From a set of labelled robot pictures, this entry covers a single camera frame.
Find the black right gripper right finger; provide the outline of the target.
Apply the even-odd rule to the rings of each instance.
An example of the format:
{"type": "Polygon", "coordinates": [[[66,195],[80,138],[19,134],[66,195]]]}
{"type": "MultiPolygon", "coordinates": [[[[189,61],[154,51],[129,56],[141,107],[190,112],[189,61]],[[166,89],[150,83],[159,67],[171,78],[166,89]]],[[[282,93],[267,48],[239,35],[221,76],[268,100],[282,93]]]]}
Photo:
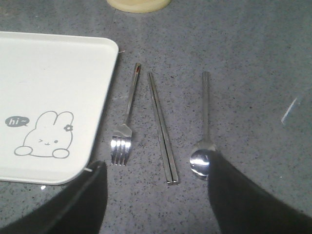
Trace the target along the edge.
{"type": "Polygon", "coordinates": [[[259,187],[210,151],[208,194],[223,234],[310,234],[311,217],[259,187]]]}

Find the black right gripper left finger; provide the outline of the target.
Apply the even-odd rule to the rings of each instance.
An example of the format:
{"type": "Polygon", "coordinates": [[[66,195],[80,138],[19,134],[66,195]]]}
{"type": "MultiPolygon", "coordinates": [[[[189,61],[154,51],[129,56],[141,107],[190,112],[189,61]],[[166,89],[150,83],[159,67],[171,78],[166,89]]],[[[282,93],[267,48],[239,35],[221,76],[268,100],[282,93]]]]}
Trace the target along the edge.
{"type": "Polygon", "coordinates": [[[63,191],[2,234],[97,234],[108,199],[107,166],[96,161],[63,191]]]}

